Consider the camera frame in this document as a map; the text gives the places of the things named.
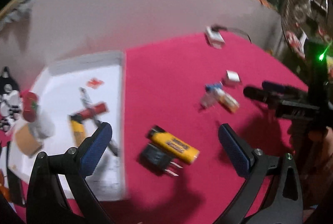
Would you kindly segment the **person's right hand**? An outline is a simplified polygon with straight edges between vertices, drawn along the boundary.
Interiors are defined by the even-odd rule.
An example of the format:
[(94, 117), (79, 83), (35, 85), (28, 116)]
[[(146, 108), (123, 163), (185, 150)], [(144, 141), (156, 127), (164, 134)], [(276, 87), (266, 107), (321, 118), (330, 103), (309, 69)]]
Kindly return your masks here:
[(309, 127), (293, 122), (287, 132), (305, 208), (319, 204), (332, 185), (332, 129), (310, 132)]

